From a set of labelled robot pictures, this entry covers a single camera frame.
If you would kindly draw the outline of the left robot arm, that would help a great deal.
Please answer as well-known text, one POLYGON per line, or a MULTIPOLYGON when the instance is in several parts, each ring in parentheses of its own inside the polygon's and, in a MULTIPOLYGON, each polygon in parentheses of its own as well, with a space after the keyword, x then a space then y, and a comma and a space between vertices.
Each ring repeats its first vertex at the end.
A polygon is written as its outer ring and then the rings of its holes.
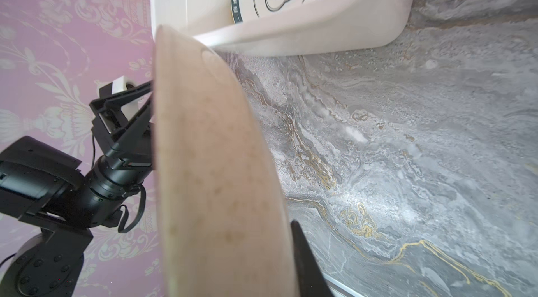
POLYGON ((1 152, 1 213, 40 234, 5 260, 3 296, 71 296, 97 226, 128 233, 143 217, 153 171, 151 82, 90 104, 102 150, 83 175, 80 161, 24 136, 1 152))

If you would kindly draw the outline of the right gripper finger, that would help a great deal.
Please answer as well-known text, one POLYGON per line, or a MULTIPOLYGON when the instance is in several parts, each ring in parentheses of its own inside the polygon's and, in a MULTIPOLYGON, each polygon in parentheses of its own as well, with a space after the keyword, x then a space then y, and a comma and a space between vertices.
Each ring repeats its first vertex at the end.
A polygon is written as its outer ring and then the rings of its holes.
POLYGON ((333 297, 301 225, 297 220, 291 222, 291 233, 294 242, 294 261, 300 296, 333 297))

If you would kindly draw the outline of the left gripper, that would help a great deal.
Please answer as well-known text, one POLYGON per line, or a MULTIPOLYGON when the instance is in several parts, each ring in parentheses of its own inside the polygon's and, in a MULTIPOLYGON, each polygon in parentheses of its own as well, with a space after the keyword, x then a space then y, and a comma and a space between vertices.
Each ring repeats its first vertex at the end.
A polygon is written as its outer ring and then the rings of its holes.
POLYGON ((90 103, 95 138, 104 155, 87 175, 69 171, 69 189, 62 195, 62 215, 69 224, 78 228, 134 228, 141 221, 147 201, 143 183, 153 170, 151 97, 130 119, 122 107, 152 91, 149 81, 90 103), (138 211, 127 225, 129 211, 123 203, 136 194, 140 195, 138 211))

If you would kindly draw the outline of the beige willow painted plate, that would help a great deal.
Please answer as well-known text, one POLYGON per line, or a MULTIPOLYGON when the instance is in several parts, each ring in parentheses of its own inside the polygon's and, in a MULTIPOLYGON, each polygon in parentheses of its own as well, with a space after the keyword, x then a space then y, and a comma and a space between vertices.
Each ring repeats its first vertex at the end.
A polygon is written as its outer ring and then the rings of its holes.
POLYGON ((273 156, 235 74, 158 28, 152 141, 168 296, 298 296, 273 156))

